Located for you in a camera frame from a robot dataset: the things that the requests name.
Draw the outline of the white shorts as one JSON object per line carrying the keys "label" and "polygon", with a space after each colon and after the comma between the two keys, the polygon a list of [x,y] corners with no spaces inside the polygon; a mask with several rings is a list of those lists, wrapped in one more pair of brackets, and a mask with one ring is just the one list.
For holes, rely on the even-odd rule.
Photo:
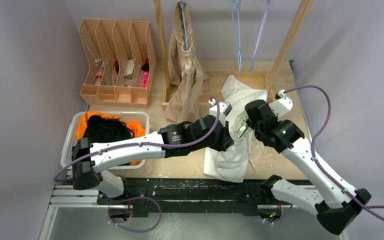
{"label": "white shorts", "polygon": [[203,173],[225,182],[241,183],[247,171],[253,140],[251,130],[247,130],[243,138],[239,139],[241,127],[246,124],[245,105],[254,100],[266,101],[268,91],[251,88],[234,75],[229,75],[220,93],[224,101],[232,106],[226,121],[234,144],[227,151],[221,152],[206,148]]}

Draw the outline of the light blue hanger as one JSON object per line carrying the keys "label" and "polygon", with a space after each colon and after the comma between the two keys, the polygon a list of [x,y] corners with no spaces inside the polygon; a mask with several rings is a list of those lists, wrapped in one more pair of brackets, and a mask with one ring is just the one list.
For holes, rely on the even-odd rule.
{"label": "light blue hanger", "polygon": [[232,28],[234,33],[235,45],[236,45],[237,65],[238,65],[239,72],[242,72],[243,70],[243,60],[242,60],[242,53],[241,53],[241,17],[240,17],[241,4],[242,4],[241,0],[230,1]]}

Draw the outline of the orange shorts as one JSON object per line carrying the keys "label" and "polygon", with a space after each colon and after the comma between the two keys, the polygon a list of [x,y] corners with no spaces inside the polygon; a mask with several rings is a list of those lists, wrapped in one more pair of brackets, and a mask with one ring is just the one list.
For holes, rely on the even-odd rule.
{"label": "orange shorts", "polygon": [[[84,116],[80,120],[78,129],[77,129],[76,134],[75,134],[77,140],[82,139],[83,133],[85,132],[86,127],[87,127],[87,120],[91,116],[94,116],[94,115],[101,116],[104,119],[117,119],[117,120],[121,121],[120,116],[111,116],[111,115],[101,113],[101,112],[85,113]],[[141,124],[138,121],[126,121],[125,123],[129,129],[133,130],[133,133],[134,133],[133,139],[138,138],[138,137],[143,137],[146,135],[146,130],[141,126]]]}

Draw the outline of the lilac plastic hanger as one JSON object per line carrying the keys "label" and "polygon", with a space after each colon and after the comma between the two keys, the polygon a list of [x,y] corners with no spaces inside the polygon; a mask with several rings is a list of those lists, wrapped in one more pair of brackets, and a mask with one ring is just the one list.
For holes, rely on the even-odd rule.
{"label": "lilac plastic hanger", "polygon": [[262,40],[262,37],[263,37],[263,32],[264,32],[264,29],[265,29],[265,25],[266,25],[266,21],[267,21],[267,16],[268,16],[268,12],[269,12],[269,9],[270,9],[270,5],[271,5],[271,0],[266,0],[265,6],[264,6],[263,17],[262,17],[262,20],[261,20],[261,25],[260,25],[260,28],[259,28],[257,40],[256,40],[256,43],[255,43],[254,51],[253,51],[253,54],[252,54],[250,65],[249,65],[249,71],[253,70],[253,67],[254,67],[254,64],[255,64],[255,61],[256,61],[256,58],[257,58],[257,54],[258,54],[259,46],[261,44],[261,40]]}

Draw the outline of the black shorts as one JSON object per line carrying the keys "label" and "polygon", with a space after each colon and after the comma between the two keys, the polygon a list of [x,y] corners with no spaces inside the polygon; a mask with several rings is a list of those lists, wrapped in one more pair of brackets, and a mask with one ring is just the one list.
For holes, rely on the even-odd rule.
{"label": "black shorts", "polygon": [[129,140],[134,136],[133,130],[125,122],[93,115],[87,120],[82,138],[87,138],[89,143],[112,143]]}

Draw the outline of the white plastic perforated basket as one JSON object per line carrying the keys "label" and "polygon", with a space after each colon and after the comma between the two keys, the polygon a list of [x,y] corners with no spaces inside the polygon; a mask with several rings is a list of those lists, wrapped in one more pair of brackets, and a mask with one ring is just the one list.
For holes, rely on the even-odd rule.
{"label": "white plastic perforated basket", "polygon": [[[66,138],[62,147],[60,165],[64,167],[66,164],[69,164],[72,161],[72,147],[77,143],[76,132],[78,126],[80,125],[81,119],[84,114],[92,114],[96,112],[92,111],[83,111],[74,115],[72,121],[68,127]],[[126,121],[136,121],[141,124],[145,129],[146,134],[150,133],[150,117],[144,111],[101,111],[103,114],[121,117],[123,122]]]}

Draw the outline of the green hanger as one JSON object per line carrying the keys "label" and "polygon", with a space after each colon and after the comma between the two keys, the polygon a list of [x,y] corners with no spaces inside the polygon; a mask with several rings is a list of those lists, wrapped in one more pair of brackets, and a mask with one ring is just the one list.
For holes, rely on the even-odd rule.
{"label": "green hanger", "polygon": [[240,128],[239,139],[244,137],[244,135],[247,133],[248,129],[249,129],[249,126],[247,124]]}

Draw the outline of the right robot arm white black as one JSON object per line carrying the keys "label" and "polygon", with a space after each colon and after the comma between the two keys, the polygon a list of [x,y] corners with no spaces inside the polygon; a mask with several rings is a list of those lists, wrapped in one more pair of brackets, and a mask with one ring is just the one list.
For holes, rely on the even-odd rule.
{"label": "right robot arm white black", "polygon": [[260,196],[268,204],[284,201],[311,213],[328,232],[338,236],[361,213],[372,195],[365,188],[355,188],[322,157],[312,153],[310,141],[295,123],[279,120],[278,115],[291,108],[292,102],[286,98],[272,103],[254,100],[244,107],[246,123],[257,140],[298,167],[315,189],[272,175],[261,184]]}

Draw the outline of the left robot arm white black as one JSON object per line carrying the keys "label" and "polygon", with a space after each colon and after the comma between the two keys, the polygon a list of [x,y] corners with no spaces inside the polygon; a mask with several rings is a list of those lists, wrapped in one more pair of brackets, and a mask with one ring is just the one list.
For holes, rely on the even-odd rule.
{"label": "left robot arm white black", "polygon": [[84,137],[73,147],[72,185],[75,190],[97,189],[122,205],[128,201],[129,191],[109,169],[135,161],[187,156],[204,148],[225,152],[233,144],[229,124],[213,115],[117,142],[91,143]]}

